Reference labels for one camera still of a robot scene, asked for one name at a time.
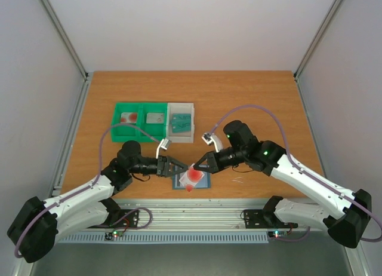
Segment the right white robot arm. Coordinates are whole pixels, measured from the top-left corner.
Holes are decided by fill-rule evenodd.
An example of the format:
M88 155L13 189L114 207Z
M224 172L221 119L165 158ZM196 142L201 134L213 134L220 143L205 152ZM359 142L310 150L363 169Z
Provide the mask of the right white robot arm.
M300 163L286 149L273 141L259 141L249 127L239 120L228 123L223 131L230 142L222 148L214 134L204 134L215 150L207 152L194 169L210 174L246 164L251 170L281 180L314 201L303 204L272 196L262 209L269 228L280 223L296 223L326 231L342 246L358 246L371 219L371 195L363 189L353 192L315 173Z

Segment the teal leather card holder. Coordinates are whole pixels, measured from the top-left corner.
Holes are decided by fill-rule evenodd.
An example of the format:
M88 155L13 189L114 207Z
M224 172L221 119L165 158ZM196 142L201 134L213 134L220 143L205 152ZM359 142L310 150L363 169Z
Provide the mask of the teal leather card holder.
M172 188L190 192L194 189L207 189L211 187L210 175L203 172L195 174L181 173L172 177Z

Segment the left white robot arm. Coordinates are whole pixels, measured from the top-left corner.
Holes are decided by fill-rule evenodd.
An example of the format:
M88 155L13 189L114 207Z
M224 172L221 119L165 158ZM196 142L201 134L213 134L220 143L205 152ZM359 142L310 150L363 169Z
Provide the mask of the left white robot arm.
M46 200L32 197L23 204L7 231L15 257L34 263L70 234L117 225L120 209L112 197L132 184L136 174L172 177L172 166L181 173L189 168L169 156L144 157L139 142L125 142L116 158L89 182L65 194Z

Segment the red white card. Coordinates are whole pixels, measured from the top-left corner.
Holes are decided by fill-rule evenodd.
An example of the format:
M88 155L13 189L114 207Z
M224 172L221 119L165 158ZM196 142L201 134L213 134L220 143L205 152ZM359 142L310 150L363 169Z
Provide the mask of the red white card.
M120 123L135 124L137 122L137 112L123 112L120 116Z
M194 189L205 188L207 185L206 174L203 171L195 170L193 165L180 176L178 182L180 187L187 192L191 192Z

